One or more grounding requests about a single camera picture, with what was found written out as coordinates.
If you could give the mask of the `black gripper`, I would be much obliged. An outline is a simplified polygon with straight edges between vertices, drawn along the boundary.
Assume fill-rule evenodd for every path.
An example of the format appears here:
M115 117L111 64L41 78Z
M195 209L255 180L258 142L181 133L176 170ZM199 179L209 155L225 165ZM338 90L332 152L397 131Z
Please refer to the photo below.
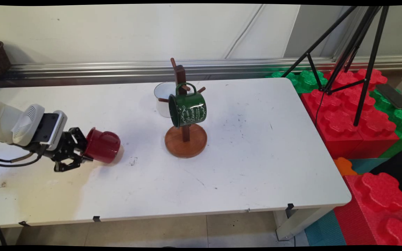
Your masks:
M54 161L54 172L62 173L67 170L73 170L80 167L81 164L87 161L93 161L93 158L87 156L76 155L74 149L86 149L88 140L82 133L80 128L72 127L69 129L69 134L62 134L55 150L41 150L40 142L31 142L28 144L28 150L37 154L42 154L45 157Z

